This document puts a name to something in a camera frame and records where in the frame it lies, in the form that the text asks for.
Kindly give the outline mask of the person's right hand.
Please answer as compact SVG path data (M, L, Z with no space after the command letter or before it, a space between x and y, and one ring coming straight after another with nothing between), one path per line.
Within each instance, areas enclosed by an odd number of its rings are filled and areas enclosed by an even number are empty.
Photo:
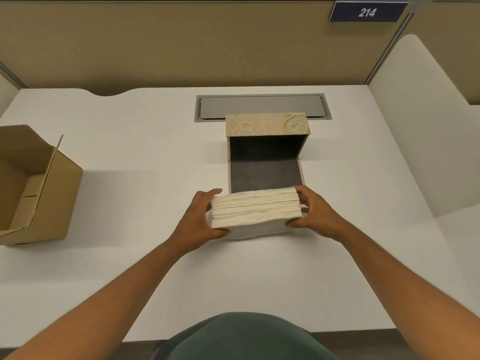
M331 205L309 187L295 186L304 216L310 221L309 230L320 236L343 243L352 235L356 227L338 214Z

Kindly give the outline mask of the person's left hand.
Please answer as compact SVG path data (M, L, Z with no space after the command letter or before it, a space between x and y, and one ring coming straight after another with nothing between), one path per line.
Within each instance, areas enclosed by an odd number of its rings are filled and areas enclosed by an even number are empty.
M198 191L193 196L183 217L167 240L182 255L212 241L207 240L207 232L212 228L207 221L207 212L212 208L212 199L219 193L222 193L222 189L214 188L208 192Z

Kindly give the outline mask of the stack of white paper napkins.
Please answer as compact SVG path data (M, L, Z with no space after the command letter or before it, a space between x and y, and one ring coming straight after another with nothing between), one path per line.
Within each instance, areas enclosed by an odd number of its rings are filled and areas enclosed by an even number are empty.
M303 217L294 187L262 189L215 196L210 226L228 230L227 240L244 240L289 230L286 223Z

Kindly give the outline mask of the person's left forearm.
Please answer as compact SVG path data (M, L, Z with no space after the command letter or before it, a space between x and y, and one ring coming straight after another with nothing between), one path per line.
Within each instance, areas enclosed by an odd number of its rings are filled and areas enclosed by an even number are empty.
M180 242L169 238L5 360L108 360L185 254Z

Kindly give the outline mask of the person's right forearm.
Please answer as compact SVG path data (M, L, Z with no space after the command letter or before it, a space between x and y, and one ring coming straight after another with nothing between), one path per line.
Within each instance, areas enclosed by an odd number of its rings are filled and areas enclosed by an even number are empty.
M410 348L423 360L480 360L480 318L351 223L337 238Z

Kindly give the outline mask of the beige patterned tissue box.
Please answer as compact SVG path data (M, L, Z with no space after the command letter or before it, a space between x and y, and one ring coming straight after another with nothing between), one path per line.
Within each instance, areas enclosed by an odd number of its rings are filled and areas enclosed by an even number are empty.
M304 112L227 114L229 193L305 184L300 153L310 134Z

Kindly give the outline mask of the person's green shirt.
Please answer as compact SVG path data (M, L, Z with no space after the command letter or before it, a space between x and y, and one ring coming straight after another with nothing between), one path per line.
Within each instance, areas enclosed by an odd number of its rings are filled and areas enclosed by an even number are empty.
M165 342L149 360L338 360L307 330L280 317L227 312Z

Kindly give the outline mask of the white side divider panel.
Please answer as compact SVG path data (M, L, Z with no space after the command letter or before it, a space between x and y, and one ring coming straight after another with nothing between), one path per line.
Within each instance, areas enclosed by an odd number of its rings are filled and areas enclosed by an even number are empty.
M434 217L480 205L480 104L416 35L396 43L369 90Z

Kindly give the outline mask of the brown cardboard box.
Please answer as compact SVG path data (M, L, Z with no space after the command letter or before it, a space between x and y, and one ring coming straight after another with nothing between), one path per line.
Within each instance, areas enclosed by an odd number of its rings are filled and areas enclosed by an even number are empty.
M83 169L28 125L0 126L0 246L66 238Z

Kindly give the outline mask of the beige cubicle partition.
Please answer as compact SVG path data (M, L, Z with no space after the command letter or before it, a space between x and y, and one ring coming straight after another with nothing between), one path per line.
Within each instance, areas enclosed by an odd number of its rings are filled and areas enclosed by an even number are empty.
M0 63L25 87L364 84L397 22L329 22L334 2L0 1Z

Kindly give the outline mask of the blue number sign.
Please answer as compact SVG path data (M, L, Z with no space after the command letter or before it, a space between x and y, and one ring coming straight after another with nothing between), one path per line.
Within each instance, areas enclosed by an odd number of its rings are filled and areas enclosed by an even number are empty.
M405 11L403 1L336 1L330 23L395 23Z

